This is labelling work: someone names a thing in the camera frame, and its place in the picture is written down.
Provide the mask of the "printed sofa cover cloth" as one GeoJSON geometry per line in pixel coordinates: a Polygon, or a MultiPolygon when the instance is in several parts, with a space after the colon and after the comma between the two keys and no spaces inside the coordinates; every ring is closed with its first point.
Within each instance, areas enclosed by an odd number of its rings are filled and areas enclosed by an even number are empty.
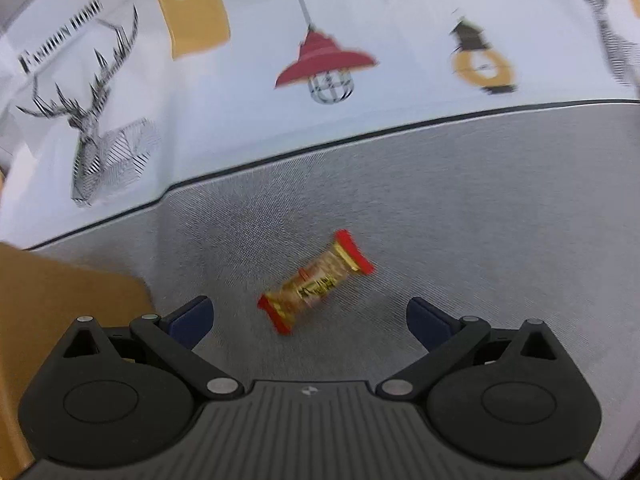
{"type": "Polygon", "coordinates": [[[541,318],[639,457],[639,0],[1,0],[1,238],[213,299],[201,355],[378,382],[413,296],[541,318]],[[349,230],[374,265],[257,307],[349,230]]]}

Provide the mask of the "small red orange candy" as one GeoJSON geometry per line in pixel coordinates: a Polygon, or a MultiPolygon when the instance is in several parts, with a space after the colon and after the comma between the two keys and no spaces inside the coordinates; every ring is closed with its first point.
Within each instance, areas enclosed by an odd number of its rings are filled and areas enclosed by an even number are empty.
{"type": "Polygon", "coordinates": [[[318,257],[299,268],[279,287],[261,294],[257,307],[268,315],[278,334],[289,335],[305,312],[350,276],[369,275],[374,270],[373,263],[360,252],[349,230],[338,230],[318,257]]]}

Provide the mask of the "brown cardboard box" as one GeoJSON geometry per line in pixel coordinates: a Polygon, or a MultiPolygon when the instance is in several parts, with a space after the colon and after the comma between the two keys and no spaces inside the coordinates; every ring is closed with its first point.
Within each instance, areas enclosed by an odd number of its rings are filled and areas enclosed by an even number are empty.
{"type": "Polygon", "coordinates": [[[58,262],[1,245],[1,477],[32,463],[18,404],[49,352],[81,315],[123,326],[153,310],[145,284],[131,276],[58,262]]]}

